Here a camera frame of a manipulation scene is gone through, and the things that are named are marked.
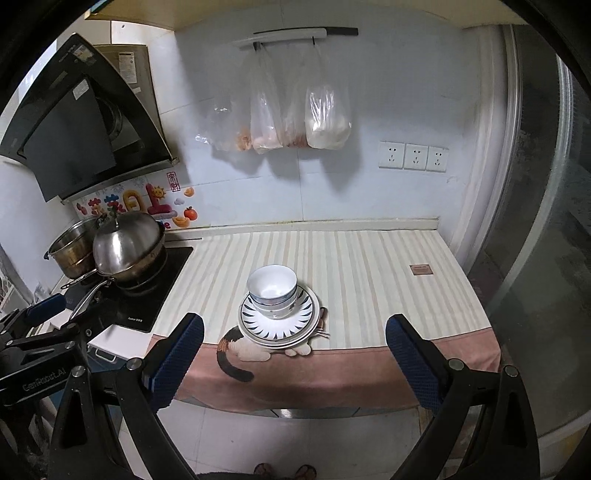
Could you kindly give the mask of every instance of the stacked bowls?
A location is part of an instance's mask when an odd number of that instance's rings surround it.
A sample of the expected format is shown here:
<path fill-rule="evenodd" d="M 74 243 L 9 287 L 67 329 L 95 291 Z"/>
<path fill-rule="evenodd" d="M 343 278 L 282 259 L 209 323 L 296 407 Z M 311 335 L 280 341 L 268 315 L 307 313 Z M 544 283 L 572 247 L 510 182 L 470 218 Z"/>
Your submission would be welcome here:
<path fill-rule="evenodd" d="M 255 270 L 248 277 L 246 287 L 254 308 L 270 319 L 287 317 L 296 302 L 296 273 L 283 265 Z"/>

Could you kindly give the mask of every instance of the power socket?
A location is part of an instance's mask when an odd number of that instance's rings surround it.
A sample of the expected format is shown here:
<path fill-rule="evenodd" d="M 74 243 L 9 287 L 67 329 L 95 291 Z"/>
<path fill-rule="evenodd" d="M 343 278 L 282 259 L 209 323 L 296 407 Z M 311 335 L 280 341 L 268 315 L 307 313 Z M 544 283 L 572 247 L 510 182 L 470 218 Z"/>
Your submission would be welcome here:
<path fill-rule="evenodd" d="M 427 149 L 425 145 L 407 143 L 404 150 L 404 168 L 425 170 L 427 166 Z"/>
<path fill-rule="evenodd" d="M 449 150 L 447 148 L 429 147 L 427 170 L 446 171 Z"/>
<path fill-rule="evenodd" d="M 402 168 L 404 165 L 404 144 L 380 142 L 378 149 L 378 166 L 380 168 Z"/>

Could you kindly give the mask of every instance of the white floor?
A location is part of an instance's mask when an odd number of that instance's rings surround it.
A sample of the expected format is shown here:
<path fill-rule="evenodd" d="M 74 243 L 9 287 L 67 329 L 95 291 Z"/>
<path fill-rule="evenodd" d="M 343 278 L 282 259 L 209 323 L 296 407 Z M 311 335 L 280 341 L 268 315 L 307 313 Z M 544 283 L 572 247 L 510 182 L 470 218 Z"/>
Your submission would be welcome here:
<path fill-rule="evenodd" d="M 293 476 L 304 463 L 318 478 L 387 480 L 417 442 L 416 408 L 351 419 L 298 420 L 226 413 L 173 400 L 158 416 L 196 473 L 252 473 L 270 463 Z M 122 425 L 119 440 L 135 475 L 150 476 Z"/>

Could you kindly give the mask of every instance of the screw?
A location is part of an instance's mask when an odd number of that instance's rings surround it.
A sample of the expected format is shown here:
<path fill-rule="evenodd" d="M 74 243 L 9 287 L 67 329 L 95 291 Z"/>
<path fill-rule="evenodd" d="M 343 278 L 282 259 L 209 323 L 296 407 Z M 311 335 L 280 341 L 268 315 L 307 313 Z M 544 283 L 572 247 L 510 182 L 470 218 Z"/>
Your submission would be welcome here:
<path fill-rule="evenodd" d="M 452 358 L 449 362 L 447 362 L 447 364 L 449 365 L 449 368 L 458 372 L 460 370 L 464 370 L 465 367 L 464 362 L 462 362 L 459 358 Z"/>
<path fill-rule="evenodd" d="M 519 375 L 519 371 L 513 365 L 507 365 L 505 367 L 505 373 L 510 377 L 517 377 Z"/>
<path fill-rule="evenodd" d="M 127 367 L 127 370 L 137 370 L 139 367 L 142 366 L 142 359 L 138 357 L 130 358 L 129 360 L 127 360 L 125 366 Z"/>
<path fill-rule="evenodd" d="M 86 371 L 86 368 L 84 368 L 82 365 L 76 365 L 72 369 L 71 373 L 72 373 L 73 377 L 78 378 L 78 377 L 81 377 L 82 375 L 84 375 L 85 371 Z"/>

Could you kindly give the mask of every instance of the range hood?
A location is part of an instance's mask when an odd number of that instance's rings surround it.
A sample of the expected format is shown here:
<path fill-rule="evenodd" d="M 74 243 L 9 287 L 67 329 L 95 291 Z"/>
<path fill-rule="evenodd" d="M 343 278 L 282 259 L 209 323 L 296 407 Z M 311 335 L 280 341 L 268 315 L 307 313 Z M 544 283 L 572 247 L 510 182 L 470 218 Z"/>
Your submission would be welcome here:
<path fill-rule="evenodd" d="M 31 85 L 0 154 L 33 171 L 46 201 L 67 201 L 176 163 L 126 81 L 78 34 Z"/>

